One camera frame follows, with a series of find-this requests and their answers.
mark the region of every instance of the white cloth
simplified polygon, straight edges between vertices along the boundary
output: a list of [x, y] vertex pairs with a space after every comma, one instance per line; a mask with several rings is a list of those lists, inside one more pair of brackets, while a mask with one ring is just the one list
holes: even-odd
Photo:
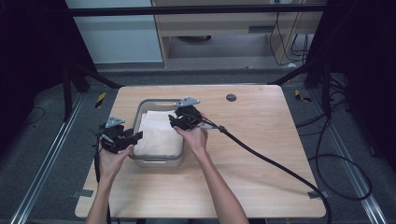
[[134, 146], [136, 156], [172, 158], [180, 155], [183, 137], [171, 127], [168, 115], [175, 116], [175, 112], [148, 111], [142, 114], [139, 132], [143, 131], [143, 138]]

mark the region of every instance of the person's right arm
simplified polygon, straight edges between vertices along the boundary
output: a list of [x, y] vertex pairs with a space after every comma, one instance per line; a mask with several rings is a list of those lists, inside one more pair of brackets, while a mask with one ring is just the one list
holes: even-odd
[[227, 224], [248, 223], [248, 218], [242, 205], [228, 187], [206, 151], [207, 130], [195, 128], [186, 132], [178, 127], [175, 127], [175, 130], [189, 144], [201, 166], [219, 222]]

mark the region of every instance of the hand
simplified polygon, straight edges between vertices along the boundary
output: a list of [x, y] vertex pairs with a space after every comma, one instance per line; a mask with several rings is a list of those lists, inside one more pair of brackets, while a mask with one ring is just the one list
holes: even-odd
[[177, 126], [174, 127], [175, 131], [186, 140], [187, 144], [189, 144], [195, 157], [206, 154], [206, 142], [208, 137], [207, 130], [201, 129], [198, 126], [190, 131], [184, 131]]
[[125, 150], [121, 151], [118, 154], [111, 153], [104, 148], [102, 148], [102, 138], [99, 139], [99, 171], [100, 171], [100, 182], [102, 181], [110, 181], [112, 182], [117, 173], [119, 172], [123, 161], [125, 158], [133, 153], [134, 146], [129, 145]]

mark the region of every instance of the white wall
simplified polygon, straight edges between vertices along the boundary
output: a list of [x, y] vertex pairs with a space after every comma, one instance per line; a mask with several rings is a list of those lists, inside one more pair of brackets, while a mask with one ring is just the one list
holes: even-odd
[[[150, 7], [149, 0], [66, 0], [69, 8]], [[161, 63], [153, 16], [75, 17], [94, 63]]]

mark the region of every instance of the person's right hand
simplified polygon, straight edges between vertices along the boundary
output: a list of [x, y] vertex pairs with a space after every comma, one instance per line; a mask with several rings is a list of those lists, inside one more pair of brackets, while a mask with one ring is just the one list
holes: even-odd
[[175, 131], [180, 134], [190, 146], [190, 149], [196, 157], [206, 154], [206, 142], [208, 137], [207, 130], [201, 129], [198, 126], [190, 131], [184, 131], [177, 126], [174, 127]]

